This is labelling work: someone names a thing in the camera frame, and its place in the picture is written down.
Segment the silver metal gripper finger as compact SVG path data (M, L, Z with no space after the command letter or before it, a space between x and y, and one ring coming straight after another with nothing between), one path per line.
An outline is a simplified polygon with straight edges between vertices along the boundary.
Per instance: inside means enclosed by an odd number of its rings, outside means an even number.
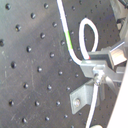
M115 87L114 82L123 80L123 74L116 72L115 67L128 59L127 50L128 42L122 40L112 47L90 52L91 58L83 60L80 68L84 76L92 78L96 85L110 81L111 87Z

